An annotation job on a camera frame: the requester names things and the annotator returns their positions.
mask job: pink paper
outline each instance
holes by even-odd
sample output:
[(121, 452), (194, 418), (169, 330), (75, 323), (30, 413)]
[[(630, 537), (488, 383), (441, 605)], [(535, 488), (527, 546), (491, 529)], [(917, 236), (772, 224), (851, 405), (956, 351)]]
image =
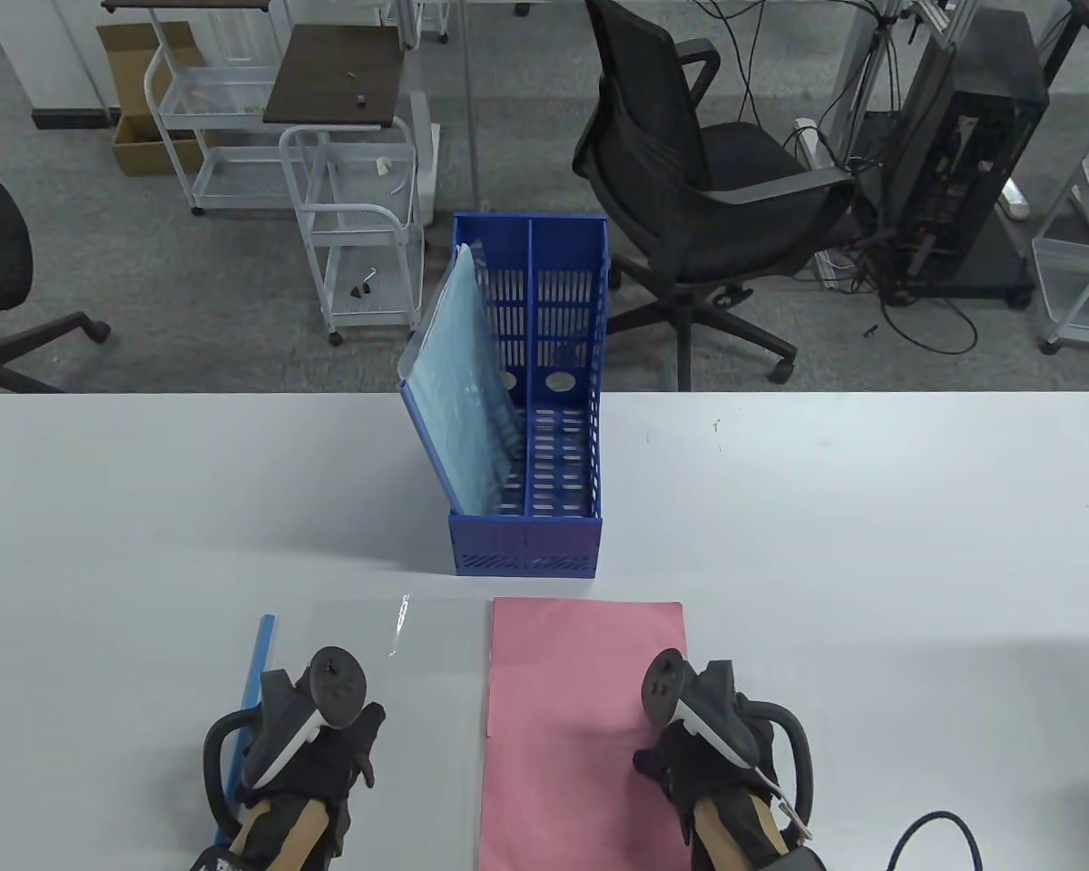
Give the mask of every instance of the pink paper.
[(687, 871), (661, 789), (633, 770), (657, 729), (640, 684), (685, 652), (682, 605), (498, 599), (479, 871)]

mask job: white table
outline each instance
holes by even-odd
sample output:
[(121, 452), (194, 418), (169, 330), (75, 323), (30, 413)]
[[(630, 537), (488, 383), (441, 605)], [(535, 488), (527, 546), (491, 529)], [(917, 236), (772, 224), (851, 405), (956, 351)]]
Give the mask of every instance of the white table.
[[(274, 613), (276, 665), (344, 645), (389, 711), (335, 867), (473, 871), (486, 600), (555, 594), (678, 599), (698, 667), (795, 710), (830, 871), (937, 808), (993, 871), (1089, 871), (1089, 394), (602, 409), (578, 584), (433, 574), (444, 498), (396, 395), (0, 395), (0, 868), (187, 868), (205, 728)], [(946, 824), (901, 863), (967, 869)]]

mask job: computer tower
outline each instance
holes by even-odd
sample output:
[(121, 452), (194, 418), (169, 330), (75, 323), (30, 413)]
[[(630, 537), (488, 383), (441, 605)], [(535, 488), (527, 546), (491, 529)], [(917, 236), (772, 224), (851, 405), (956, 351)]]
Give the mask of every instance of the computer tower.
[(954, 279), (981, 232), (999, 229), (996, 199), (1048, 106), (1024, 13), (979, 9), (955, 52), (929, 42), (860, 214), (872, 232), (890, 230), (868, 255), (884, 298), (1005, 295), (999, 280), (991, 293), (956, 294)]

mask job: small wooden table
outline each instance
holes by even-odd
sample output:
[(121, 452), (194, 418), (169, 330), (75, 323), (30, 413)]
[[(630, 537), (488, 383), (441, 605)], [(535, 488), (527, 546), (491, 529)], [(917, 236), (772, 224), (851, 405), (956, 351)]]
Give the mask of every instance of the small wooden table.
[(296, 24), (262, 121), (390, 127), (402, 75), (394, 26)]

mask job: gray carpet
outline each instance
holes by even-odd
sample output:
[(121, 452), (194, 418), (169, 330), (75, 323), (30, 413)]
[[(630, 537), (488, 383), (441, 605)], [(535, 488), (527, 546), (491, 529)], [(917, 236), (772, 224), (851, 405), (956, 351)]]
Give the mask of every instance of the gray carpet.
[[(1035, 25), (1045, 5), (1026, 4)], [(723, 72), (703, 121), (731, 119), (741, 87), (730, 38), (683, 0), (640, 11), (677, 38), (707, 35)], [(772, 132), (821, 112), (830, 99), (851, 9), (781, 2), (766, 12), (754, 87)], [(594, 102), (597, 59), (585, 11), (574, 3), (537, 4), (528, 19), (506, 4), (470, 9), (481, 151), (481, 195), (493, 210), (596, 212), (570, 170), (574, 142)], [(749, 44), (754, 16), (736, 22)], [(918, 50), (902, 26), (906, 78)], [(427, 277), (433, 283), (450, 240), (450, 212), (469, 208), (468, 159), (461, 99), (458, 40), (426, 47), (432, 114), (443, 123), (441, 186)], [(84, 308), (113, 324), (98, 348), (79, 333), (19, 368), (83, 391), (393, 390), (406, 333), (348, 330), (332, 348), (317, 311), (291, 214), (194, 219), (171, 177), (126, 179), (109, 150), (108, 132), (40, 133), (0, 47), (0, 180), (33, 230), (37, 279), (29, 302), (0, 315), (0, 335)], [(1052, 106), (1017, 179), (1039, 210), (1089, 137), (1089, 37), (1075, 47), (1056, 82)], [(847, 297), (785, 279), (756, 282), (738, 314), (798, 345), (785, 387), (766, 382), (773, 363), (757, 348), (701, 330), (695, 333), (696, 390), (1089, 390), (1089, 349), (1042, 356), (1036, 312), (996, 303), (963, 303), (980, 332), (967, 356), (935, 356), (907, 344), (880, 319), (868, 296)], [(626, 286), (615, 310), (643, 303)], [(935, 303), (895, 312), (902, 328), (928, 344), (960, 347), (967, 327)], [(879, 324), (869, 338), (864, 333)], [(673, 333), (664, 328), (615, 335), (607, 357), (608, 390), (672, 390)]]

